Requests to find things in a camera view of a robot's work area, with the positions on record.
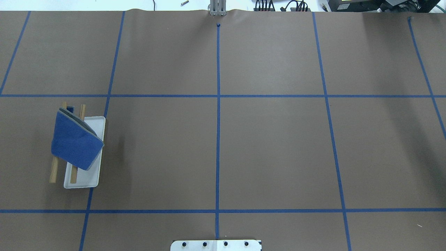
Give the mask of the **blue microfibre towel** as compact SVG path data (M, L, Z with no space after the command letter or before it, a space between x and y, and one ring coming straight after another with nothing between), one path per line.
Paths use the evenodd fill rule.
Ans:
M99 157L104 142L94 130L68 109L57 111L51 154L81 170L89 170Z

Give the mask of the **white towel rack base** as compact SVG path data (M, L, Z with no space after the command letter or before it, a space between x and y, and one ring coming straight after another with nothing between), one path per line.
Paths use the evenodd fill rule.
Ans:
M104 116L86 116L85 122L96 133L96 135L102 140L105 138L106 118ZM71 173L73 165L71 163L66 164L65 179L63 187L65 189L84 189L94 188L99 184L99 175L101 167L102 150L99 152L98 157L91 165L89 170L79 169L77 172L76 183L71 183Z

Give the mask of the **outer wooden rack bar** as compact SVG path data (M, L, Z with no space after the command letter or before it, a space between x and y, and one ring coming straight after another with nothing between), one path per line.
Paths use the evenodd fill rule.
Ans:
M55 184L57 181L57 172L59 167L59 158L53 155L52 163L51 163L51 171L49 176L49 183Z

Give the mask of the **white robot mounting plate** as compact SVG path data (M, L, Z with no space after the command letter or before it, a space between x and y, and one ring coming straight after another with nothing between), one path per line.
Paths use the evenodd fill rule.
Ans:
M261 251L261 240L178 240L172 242L171 251Z

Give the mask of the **aluminium frame post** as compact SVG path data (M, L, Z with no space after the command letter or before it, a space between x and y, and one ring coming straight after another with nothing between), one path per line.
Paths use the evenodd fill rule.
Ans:
M211 0L209 4L210 16L226 16L226 0Z

